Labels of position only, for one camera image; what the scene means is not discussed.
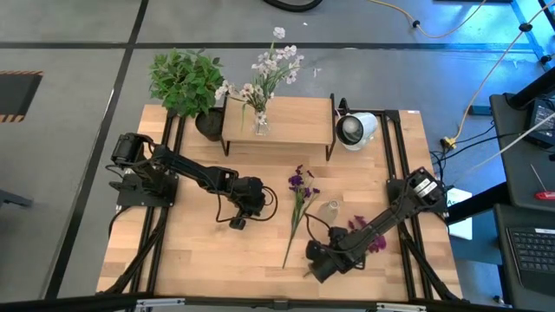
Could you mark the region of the white artificial flower spray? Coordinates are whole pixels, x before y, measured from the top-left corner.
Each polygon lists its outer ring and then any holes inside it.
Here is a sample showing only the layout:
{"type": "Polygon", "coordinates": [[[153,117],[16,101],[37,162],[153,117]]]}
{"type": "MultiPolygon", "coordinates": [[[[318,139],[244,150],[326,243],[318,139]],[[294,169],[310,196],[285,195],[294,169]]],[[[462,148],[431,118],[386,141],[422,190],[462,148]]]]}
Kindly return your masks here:
{"type": "Polygon", "coordinates": [[[283,27],[275,27],[272,31],[274,39],[267,51],[258,56],[256,63],[251,65],[255,71],[250,82],[237,89],[229,81],[224,80],[222,85],[216,89],[214,98],[219,100],[223,95],[242,102],[242,112],[246,107],[254,111],[265,111],[267,106],[275,97],[275,89],[280,82],[292,84],[297,80],[297,72],[301,69],[304,59],[297,53],[296,45],[288,45],[284,48],[276,48],[276,40],[285,38],[286,30],[283,27]]]}

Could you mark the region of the green plant in black pot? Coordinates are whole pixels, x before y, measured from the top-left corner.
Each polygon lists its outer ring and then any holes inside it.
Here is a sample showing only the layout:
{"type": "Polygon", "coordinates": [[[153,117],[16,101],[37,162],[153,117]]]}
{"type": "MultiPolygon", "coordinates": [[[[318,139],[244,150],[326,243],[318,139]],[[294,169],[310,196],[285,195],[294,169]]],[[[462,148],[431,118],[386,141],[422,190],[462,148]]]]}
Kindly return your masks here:
{"type": "Polygon", "coordinates": [[[216,91],[224,82],[221,67],[218,57],[205,55],[202,49],[157,54],[149,66],[148,92],[164,108],[193,119],[208,140],[217,141],[223,121],[215,108],[216,91]]]}

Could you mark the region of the magenta artificial flower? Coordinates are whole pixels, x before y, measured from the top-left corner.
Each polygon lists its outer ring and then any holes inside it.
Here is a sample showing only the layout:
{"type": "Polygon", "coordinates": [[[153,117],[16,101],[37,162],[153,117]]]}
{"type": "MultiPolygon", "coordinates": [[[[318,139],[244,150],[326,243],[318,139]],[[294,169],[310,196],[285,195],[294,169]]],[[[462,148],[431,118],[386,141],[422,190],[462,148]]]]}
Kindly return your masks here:
{"type": "Polygon", "coordinates": [[[355,215],[348,222],[348,227],[337,227],[328,225],[329,242],[324,244],[316,239],[322,245],[326,245],[326,250],[343,254],[345,257],[353,260],[360,259],[360,269],[364,270],[366,265],[366,256],[369,253],[377,253],[387,247],[385,237],[380,234],[368,233],[370,229],[369,221],[364,216],[355,215]]]}

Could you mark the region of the black side table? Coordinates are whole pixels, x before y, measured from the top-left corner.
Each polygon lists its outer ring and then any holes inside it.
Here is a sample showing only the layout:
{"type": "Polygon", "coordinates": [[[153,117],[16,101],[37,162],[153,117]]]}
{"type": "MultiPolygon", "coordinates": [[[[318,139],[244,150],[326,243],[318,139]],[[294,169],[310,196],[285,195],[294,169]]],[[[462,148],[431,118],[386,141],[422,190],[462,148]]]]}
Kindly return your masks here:
{"type": "Polygon", "coordinates": [[[555,68],[518,93],[489,98],[506,181],[452,208],[447,221],[473,217],[496,204],[555,212],[555,201],[537,200],[540,190],[530,164],[548,191],[555,191],[555,68]]]}

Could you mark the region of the white paper box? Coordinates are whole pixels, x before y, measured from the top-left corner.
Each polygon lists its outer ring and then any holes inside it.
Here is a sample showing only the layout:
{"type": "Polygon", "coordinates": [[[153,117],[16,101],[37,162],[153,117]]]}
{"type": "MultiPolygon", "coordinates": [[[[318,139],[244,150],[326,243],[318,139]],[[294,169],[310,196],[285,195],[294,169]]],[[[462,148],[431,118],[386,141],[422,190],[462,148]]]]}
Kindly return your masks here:
{"type": "MultiPolygon", "coordinates": [[[[447,192],[447,208],[450,214],[453,214],[452,208],[473,196],[471,192],[463,191],[458,188],[451,188],[447,192]]],[[[449,235],[452,237],[461,238],[463,240],[473,240],[473,219],[471,217],[460,216],[456,212],[453,220],[450,221],[448,226],[449,235]]]]}

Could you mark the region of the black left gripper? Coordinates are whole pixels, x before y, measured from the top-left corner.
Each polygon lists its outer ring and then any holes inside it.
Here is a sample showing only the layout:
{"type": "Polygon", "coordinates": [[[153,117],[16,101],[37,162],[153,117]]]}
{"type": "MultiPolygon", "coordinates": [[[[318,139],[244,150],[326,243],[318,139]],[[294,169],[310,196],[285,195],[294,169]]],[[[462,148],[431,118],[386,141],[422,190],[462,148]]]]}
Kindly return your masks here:
{"type": "MultiPolygon", "coordinates": [[[[238,208],[237,217],[260,215],[265,205],[263,186],[261,179],[256,177],[243,177],[234,181],[228,200],[238,208]]],[[[234,230],[237,229],[237,226],[243,230],[245,224],[245,218],[240,218],[238,221],[233,219],[229,226],[234,230]]]]}

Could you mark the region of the red handled screwdriver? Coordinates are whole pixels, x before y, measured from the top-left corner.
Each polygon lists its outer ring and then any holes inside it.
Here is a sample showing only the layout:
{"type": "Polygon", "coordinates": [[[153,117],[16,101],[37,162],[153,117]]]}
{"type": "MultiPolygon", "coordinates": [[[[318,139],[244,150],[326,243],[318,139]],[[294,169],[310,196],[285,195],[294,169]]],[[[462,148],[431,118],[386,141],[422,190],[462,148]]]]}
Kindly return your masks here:
{"type": "Polygon", "coordinates": [[[539,182],[539,185],[540,185],[540,190],[534,194],[534,197],[537,200],[555,201],[555,191],[548,191],[546,189],[543,181],[541,180],[541,178],[540,178],[536,168],[534,167],[534,165],[530,164],[530,167],[532,168],[532,172],[534,173],[534,176],[536,177],[536,179],[537,179],[537,181],[539,182]]]}

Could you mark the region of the wooden shelf with black legs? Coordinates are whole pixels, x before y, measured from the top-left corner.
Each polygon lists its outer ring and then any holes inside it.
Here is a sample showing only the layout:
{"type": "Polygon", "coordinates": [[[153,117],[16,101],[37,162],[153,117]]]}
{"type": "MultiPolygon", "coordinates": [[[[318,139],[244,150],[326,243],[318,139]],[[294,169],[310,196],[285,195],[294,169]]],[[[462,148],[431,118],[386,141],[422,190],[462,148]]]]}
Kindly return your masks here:
{"type": "Polygon", "coordinates": [[[266,111],[269,131],[256,132],[255,113],[243,102],[226,97],[222,107],[224,119],[220,143],[228,155],[232,142],[307,144],[325,147],[325,158],[330,159],[336,144],[335,96],[275,97],[266,111]]]}

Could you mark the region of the slim clear glass vase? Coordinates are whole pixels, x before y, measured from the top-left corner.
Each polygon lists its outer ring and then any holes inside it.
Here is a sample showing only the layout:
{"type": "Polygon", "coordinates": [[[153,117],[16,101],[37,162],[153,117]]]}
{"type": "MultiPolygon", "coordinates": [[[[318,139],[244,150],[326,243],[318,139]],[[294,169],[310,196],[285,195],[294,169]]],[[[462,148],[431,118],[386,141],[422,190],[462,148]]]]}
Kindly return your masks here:
{"type": "Polygon", "coordinates": [[[270,126],[265,111],[256,111],[252,131],[256,135],[267,135],[270,132],[270,126]]]}

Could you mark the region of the hazard striped floor hatch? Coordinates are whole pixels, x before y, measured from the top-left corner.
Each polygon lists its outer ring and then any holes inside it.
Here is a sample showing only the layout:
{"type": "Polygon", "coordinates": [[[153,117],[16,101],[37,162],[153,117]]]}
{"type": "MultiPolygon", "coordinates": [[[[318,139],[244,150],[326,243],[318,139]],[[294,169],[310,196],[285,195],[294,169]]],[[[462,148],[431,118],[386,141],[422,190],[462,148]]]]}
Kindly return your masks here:
{"type": "Polygon", "coordinates": [[[42,78],[42,71],[0,70],[0,123],[24,120],[42,78]]]}

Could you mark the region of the black frame crossbar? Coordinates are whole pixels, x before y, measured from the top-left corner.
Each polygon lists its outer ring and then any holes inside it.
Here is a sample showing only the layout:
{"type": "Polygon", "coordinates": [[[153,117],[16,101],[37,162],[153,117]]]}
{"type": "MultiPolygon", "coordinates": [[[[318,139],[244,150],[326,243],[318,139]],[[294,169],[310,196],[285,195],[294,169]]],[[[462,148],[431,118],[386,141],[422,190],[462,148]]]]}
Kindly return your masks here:
{"type": "Polygon", "coordinates": [[[154,296],[147,292],[78,296],[21,302],[0,302],[0,312],[116,312],[125,309],[148,309],[166,306],[229,306],[289,309],[363,309],[371,312],[540,312],[486,306],[468,302],[414,299],[407,302],[249,299],[205,296],[154,296]]]}

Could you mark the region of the black side desk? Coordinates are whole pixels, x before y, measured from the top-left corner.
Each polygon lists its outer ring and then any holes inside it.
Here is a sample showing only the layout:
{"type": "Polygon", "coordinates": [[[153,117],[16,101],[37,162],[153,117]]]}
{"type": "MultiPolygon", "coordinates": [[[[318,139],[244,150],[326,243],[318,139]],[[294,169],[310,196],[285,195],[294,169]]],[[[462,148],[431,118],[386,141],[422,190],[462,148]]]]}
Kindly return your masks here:
{"type": "Polygon", "coordinates": [[[516,309],[555,312],[555,296],[525,289],[519,282],[506,230],[511,227],[555,229],[555,212],[496,204],[493,208],[502,257],[502,282],[506,302],[516,309]]]}

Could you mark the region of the black aluminium frame rail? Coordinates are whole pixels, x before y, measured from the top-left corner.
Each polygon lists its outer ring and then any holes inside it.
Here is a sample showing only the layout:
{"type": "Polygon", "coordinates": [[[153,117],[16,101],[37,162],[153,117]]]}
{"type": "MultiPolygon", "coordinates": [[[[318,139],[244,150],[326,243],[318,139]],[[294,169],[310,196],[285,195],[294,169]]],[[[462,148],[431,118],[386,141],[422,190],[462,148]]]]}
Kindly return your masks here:
{"type": "Polygon", "coordinates": [[[141,133],[124,133],[116,142],[112,163],[106,168],[121,170],[121,179],[110,183],[118,198],[108,230],[112,231],[116,220],[131,209],[144,208],[146,212],[136,254],[114,284],[103,290],[105,294],[139,291],[146,260],[150,262],[146,290],[153,291],[169,209],[179,183],[176,171],[164,158],[179,153],[184,126],[185,119],[171,110],[166,114],[161,143],[141,133]]]}
{"type": "MultiPolygon", "coordinates": [[[[399,111],[350,109],[347,101],[342,98],[340,100],[340,104],[338,105],[338,114],[346,115],[347,113],[372,113],[377,114],[381,118],[382,136],[384,139],[386,159],[388,161],[388,169],[392,169],[392,177],[395,176],[395,162],[392,154],[388,122],[391,121],[393,123],[393,127],[395,129],[396,145],[401,164],[402,177],[407,178],[409,175],[408,155],[405,147],[405,141],[402,132],[402,121],[399,111]]],[[[460,299],[455,294],[453,294],[448,289],[447,285],[442,282],[440,278],[435,274],[431,264],[426,259],[424,241],[421,234],[421,225],[418,217],[414,215],[411,216],[409,220],[411,223],[412,232],[408,231],[407,226],[404,222],[401,222],[397,226],[402,255],[402,267],[407,284],[408,298],[416,298],[415,280],[413,277],[410,262],[410,259],[413,257],[419,266],[423,295],[426,299],[432,300],[434,298],[432,289],[435,289],[441,300],[452,302],[459,301],[460,299]]]]}

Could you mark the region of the dark purple artificial flower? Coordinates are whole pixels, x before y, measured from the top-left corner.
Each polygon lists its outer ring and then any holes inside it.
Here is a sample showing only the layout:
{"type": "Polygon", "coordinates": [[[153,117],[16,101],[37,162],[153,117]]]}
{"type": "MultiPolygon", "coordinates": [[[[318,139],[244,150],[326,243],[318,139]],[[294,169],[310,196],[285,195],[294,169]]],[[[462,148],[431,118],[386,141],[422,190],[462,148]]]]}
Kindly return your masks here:
{"type": "Polygon", "coordinates": [[[282,264],[283,269],[287,264],[291,245],[294,237],[296,236],[297,227],[299,226],[303,215],[321,193],[319,188],[312,185],[314,180],[314,174],[310,171],[310,169],[306,169],[303,165],[299,165],[295,169],[295,173],[288,179],[288,183],[290,185],[289,189],[294,193],[294,207],[291,213],[291,233],[284,255],[282,264]]]}

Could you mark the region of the labelled ribbed glass vase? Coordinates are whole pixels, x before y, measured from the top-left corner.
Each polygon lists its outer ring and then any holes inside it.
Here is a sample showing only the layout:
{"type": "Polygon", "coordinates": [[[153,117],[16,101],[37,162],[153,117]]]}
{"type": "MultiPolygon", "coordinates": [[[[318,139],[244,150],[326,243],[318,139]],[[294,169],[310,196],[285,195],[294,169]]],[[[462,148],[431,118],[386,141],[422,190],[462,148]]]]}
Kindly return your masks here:
{"type": "Polygon", "coordinates": [[[327,224],[332,224],[340,210],[340,202],[331,200],[320,205],[317,211],[317,217],[327,224]]]}

